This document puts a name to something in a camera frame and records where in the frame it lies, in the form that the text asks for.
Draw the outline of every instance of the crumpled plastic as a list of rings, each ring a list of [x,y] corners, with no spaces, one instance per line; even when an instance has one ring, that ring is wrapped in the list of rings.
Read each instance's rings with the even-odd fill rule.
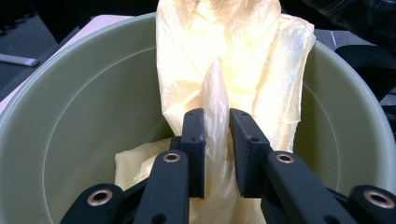
[[[313,25],[281,14],[276,0],[161,0],[156,22],[164,117],[180,136],[186,112],[205,114],[205,199],[190,199],[190,223],[264,223],[260,200],[239,196],[229,108],[250,113],[274,150],[292,152]],[[118,154],[116,184],[128,189],[148,177],[164,141]],[[139,154],[128,172],[125,158],[143,151],[140,171]]]

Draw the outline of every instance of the screw hole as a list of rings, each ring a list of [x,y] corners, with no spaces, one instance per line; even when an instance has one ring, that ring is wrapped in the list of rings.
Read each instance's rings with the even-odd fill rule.
[[[110,189],[99,189],[88,197],[87,203],[90,206],[100,206],[110,201],[112,197],[113,193]]]
[[[376,206],[382,208],[394,208],[395,202],[387,195],[374,190],[366,190],[363,193],[364,197]]]
[[[287,155],[287,154],[277,154],[276,158],[281,161],[281,162],[285,162],[285,163],[292,163],[294,162],[294,158]]]
[[[168,153],[163,156],[163,159],[167,162],[175,162],[180,160],[180,156],[176,153]]]
[[[166,215],[159,213],[151,218],[151,223],[153,224],[163,224],[166,221]]]

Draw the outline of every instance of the bucket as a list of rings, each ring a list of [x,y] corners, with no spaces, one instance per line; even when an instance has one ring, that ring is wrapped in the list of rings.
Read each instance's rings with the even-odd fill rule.
[[[43,64],[0,118],[0,223],[59,223],[86,188],[113,183],[115,154],[172,136],[156,69],[155,14],[93,33]],[[396,192],[396,149],[361,78],[317,42],[294,151],[329,188]]]

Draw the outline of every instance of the plastic bag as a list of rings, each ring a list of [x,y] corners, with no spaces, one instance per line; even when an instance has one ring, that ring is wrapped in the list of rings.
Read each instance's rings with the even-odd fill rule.
[[[190,223],[264,223],[260,200],[239,197],[229,108],[250,113],[273,149],[292,151],[313,25],[281,15],[276,0],[161,0],[156,20],[163,115],[181,135],[186,112],[205,112],[205,199],[190,199]]]
[[[126,190],[149,176],[154,161],[148,160],[168,149],[170,143],[171,139],[167,138],[116,154],[115,184]]]

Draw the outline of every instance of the black plastic part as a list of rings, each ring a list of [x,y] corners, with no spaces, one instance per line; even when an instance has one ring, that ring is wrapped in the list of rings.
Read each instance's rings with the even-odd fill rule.
[[[349,213],[361,224],[396,222],[396,197],[374,186],[357,186],[349,196]]]
[[[179,150],[189,157],[190,197],[203,199],[205,197],[205,124],[202,108],[193,109],[184,115],[182,135],[173,138],[170,148],[178,146]]]
[[[339,202],[345,209],[347,209],[347,202],[348,202],[348,197],[345,196],[344,194],[341,194],[333,189],[327,189],[332,196]]]
[[[91,202],[99,203],[107,196],[108,202],[101,205],[90,205]],[[62,219],[62,224],[76,223],[121,223],[125,215],[123,191],[113,184],[98,184],[84,190]]]
[[[123,224],[134,222],[134,217],[136,216],[137,207],[140,204],[143,192],[145,191],[145,187],[148,181],[149,179],[146,178],[124,191],[126,214],[122,221]]]
[[[236,181],[245,198],[262,196],[261,163],[273,150],[262,130],[248,113],[230,109],[230,128],[235,153]]]
[[[288,214],[283,209],[275,190],[272,190],[272,193],[268,191],[269,194],[262,197],[261,209],[265,217],[265,222],[267,224],[289,224],[290,219]]]
[[[179,150],[160,153],[137,208],[134,223],[189,222],[189,158]]]
[[[272,152],[265,172],[290,223],[357,223],[298,156]]]

